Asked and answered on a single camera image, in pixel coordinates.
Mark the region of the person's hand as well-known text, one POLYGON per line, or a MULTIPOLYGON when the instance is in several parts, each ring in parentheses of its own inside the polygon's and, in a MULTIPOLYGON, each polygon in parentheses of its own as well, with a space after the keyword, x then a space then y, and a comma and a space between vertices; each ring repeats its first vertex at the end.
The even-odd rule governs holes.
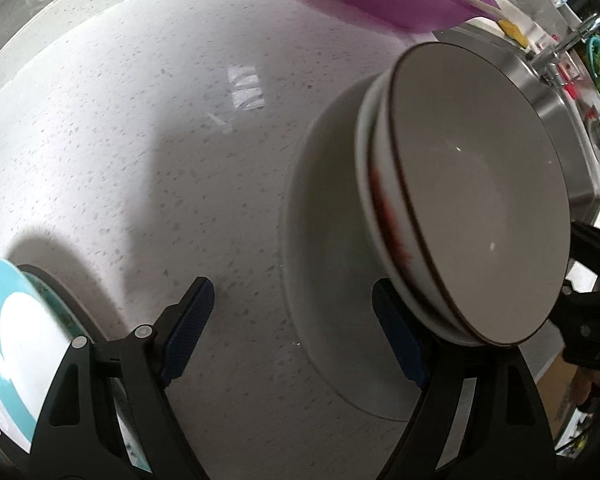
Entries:
POLYGON ((595 373, 588 368, 578 367, 570 384, 570 400, 580 408, 588 400, 594 382, 595 373))

